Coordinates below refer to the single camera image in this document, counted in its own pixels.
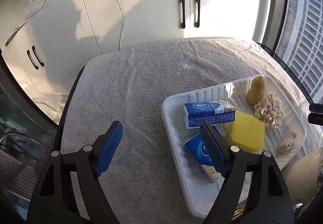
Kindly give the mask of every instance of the tissue pack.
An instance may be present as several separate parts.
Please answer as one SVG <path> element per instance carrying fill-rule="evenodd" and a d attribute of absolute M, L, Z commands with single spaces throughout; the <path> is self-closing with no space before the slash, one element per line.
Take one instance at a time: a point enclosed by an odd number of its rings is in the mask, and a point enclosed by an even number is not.
<path fill-rule="evenodd" d="M 235 107 L 226 101 L 184 104 L 184 121 L 187 129 L 197 128 L 207 121 L 212 126 L 235 120 Z"/>
<path fill-rule="evenodd" d="M 221 135 L 215 126 L 213 129 L 217 135 Z M 221 174 L 214 169 L 213 163 L 203 145 L 200 134 L 197 134 L 187 141 L 185 143 L 185 148 L 188 150 L 191 158 L 194 160 L 195 164 L 198 165 L 199 169 L 210 183 L 216 183 L 222 178 Z"/>

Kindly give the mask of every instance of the white tray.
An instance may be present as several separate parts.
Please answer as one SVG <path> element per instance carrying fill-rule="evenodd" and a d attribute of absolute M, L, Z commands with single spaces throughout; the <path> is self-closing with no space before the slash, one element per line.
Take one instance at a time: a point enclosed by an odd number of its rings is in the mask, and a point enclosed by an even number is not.
<path fill-rule="evenodd" d="M 303 145 L 306 138 L 305 130 L 283 92 L 269 76 L 262 76 L 267 82 L 266 94 L 269 92 L 275 93 L 275 95 L 282 101 L 283 110 L 286 113 L 282 126 L 272 131 L 265 131 L 264 144 L 264 149 L 272 152 L 279 168 L 282 170 Z M 251 105 L 246 100 L 246 94 L 254 77 L 256 76 L 173 95 L 166 98 L 162 104 L 161 112 L 171 145 L 177 173 L 187 207 L 194 216 L 200 218 L 205 218 L 207 216 L 220 191 L 223 179 L 217 183 L 210 184 L 186 151 L 184 143 L 196 135 L 199 132 L 199 128 L 186 129 L 183 119 L 183 104 L 225 100 L 234 105 L 237 110 L 244 113 L 254 114 Z M 223 125 L 218 125 L 216 127 L 223 135 L 226 134 L 226 130 Z M 287 154 L 282 155 L 277 153 L 277 147 L 291 130 L 297 133 L 297 138 L 295 139 L 293 147 Z M 245 200 L 248 196 L 250 180 L 251 173 L 246 173 L 239 203 Z"/>

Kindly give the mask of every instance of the gray towel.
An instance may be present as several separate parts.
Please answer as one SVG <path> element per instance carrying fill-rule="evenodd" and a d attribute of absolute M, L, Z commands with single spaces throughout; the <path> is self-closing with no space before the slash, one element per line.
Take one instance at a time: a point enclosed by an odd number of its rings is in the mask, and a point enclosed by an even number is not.
<path fill-rule="evenodd" d="M 174 94 L 260 73 L 283 90 L 305 128 L 306 141 L 292 161 L 323 146 L 319 126 L 307 122 L 305 97 L 256 43 L 194 40 L 113 52 L 88 62 L 68 109 L 62 153 L 92 144 L 119 120 L 123 138 L 99 181 L 120 223 L 201 223 L 185 204 L 162 102 Z M 80 201 L 79 191 L 76 199 Z"/>

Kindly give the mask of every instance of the white cabinet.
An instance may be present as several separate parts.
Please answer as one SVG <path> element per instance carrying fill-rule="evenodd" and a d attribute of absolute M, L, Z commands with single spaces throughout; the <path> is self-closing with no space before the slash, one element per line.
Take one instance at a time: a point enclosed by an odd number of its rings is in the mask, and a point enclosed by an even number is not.
<path fill-rule="evenodd" d="M 120 0 L 84 0 L 102 54 L 120 50 L 123 11 Z"/>
<path fill-rule="evenodd" d="M 200 0 L 199 27 L 196 27 L 197 2 L 190 2 L 191 39 L 223 37 L 252 40 L 259 0 Z"/>
<path fill-rule="evenodd" d="M 7 47 L 3 48 L 2 56 L 10 72 L 28 97 L 58 124 L 63 109 L 56 103 L 57 89 L 47 79 L 44 69 L 37 61 L 24 28 L 16 34 Z"/>
<path fill-rule="evenodd" d="M 24 31 L 65 103 L 81 68 L 101 54 L 83 0 L 48 0 Z"/>
<path fill-rule="evenodd" d="M 121 49 L 189 39 L 190 4 L 185 0 L 121 0 L 124 25 Z"/>

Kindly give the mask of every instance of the building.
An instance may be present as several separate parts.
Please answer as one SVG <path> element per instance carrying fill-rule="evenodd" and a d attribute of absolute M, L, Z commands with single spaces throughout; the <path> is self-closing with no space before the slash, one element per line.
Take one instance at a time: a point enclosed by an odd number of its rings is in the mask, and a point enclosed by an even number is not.
<path fill-rule="evenodd" d="M 323 104 L 322 6 L 322 0 L 288 0 L 276 50 L 312 100 L 320 104 Z"/>

